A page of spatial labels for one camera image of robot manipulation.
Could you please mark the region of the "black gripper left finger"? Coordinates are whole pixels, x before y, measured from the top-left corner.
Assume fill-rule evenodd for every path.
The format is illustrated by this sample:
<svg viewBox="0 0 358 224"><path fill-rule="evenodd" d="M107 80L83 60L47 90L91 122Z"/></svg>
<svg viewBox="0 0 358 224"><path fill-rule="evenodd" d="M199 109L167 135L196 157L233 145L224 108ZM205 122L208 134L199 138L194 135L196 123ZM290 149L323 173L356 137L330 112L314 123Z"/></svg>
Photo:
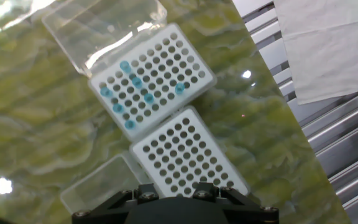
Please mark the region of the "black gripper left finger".
<svg viewBox="0 0 358 224"><path fill-rule="evenodd" d="M121 190L92 210L79 210L71 216L72 224L125 223L136 206L159 199L154 184L142 184L134 190Z"/></svg>

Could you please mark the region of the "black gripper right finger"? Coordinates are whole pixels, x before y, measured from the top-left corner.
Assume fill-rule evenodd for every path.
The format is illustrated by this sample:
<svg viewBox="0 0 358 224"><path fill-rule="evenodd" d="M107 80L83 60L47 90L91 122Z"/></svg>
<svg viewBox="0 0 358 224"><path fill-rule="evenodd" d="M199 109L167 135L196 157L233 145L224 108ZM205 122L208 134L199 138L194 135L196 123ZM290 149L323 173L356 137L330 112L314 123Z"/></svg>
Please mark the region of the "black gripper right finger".
<svg viewBox="0 0 358 224"><path fill-rule="evenodd" d="M233 187L200 182L193 199L211 203L228 223L279 224L279 209L261 206Z"/></svg>

